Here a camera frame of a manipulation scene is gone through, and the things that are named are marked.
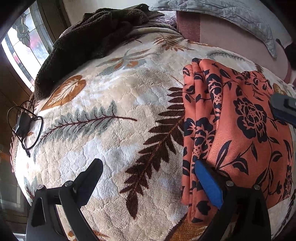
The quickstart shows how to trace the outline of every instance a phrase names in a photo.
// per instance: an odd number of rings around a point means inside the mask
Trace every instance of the window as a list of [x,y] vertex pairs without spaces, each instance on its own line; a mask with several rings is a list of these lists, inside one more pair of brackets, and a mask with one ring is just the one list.
[[2,41],[10,63],[32,92],[36,75],[51,53],[52,45],[37,2],[16,20]]

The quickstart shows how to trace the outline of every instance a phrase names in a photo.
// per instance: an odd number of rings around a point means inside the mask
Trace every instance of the metal rivet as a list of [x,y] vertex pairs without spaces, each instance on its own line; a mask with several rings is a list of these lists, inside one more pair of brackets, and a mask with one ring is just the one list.
[[42,189],[43,187],[44,187],[43,184],[38,184],[37,189],[40,190],[40,189]]
[[257,185],[257,184],[254,185],[254,188],[255,188],[256,190],[260,190],[260,189],[261,189],[260,186]]
[[232,181],[227,181],[226,185],[229,186],[229,187],[232,187],[234,185],[234,183]]
[[65,186],[66,187],[70,187],[72,185],[73,181],[66,181],[65,182]]

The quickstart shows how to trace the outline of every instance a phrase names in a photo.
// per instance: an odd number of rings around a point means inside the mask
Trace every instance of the plastic bag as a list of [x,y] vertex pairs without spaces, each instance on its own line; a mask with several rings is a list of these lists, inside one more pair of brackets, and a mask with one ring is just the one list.
[[176,11],[159,11],[164,14],[164,16],[156,17],[153,21],[158,23],[165,23],[173,27],[177,27],[176,24]]

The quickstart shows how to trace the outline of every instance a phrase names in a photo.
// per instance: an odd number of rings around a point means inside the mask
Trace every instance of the blanket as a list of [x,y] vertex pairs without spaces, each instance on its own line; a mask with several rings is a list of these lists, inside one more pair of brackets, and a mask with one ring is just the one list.
[[133,26],[163,16],[146,4],[128,9],[101,8],[85,13],[53,45],[35,80],[35,98],[48,97],[57,81],[92,58],[102,58],[120,44]]
[[[15,140],[15,176],[32,202],[38,184],[61,186],[99,158],[104,172],[81,211],[100,240],[194,240],[206,226],[189,223],[188,207],[181,203],[183,67],[194,58],[212,59],[225,66],[222,69],[263,74],[273,91],[294,98],[296,93],[268,69],[235,53],[186,40],[171,29],[136,29],[129,38],[108,56],[62,78],[51,96],[35,103],[34,113],[44,118],[43,131],[30,150],[31,158]],[[32,124],[26,146],[35,141],[39,128],[39,122]],[[295,143],[295,130],[289,128]],[[290,197],[269,209],[273,237],[296,209],[296,188],[289,185]]]

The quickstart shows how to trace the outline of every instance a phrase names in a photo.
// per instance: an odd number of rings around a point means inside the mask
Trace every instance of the orange floral fabric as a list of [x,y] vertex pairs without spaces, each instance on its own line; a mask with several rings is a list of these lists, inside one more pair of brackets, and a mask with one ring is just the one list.
[[182,203],[188,222],[208,225],[217,212],[194,173],[205,159],[237,186],[258,184],[270,208],[291,194],[293,144],[289,126],[271,113],[269,81],[195,58],[183,69]]

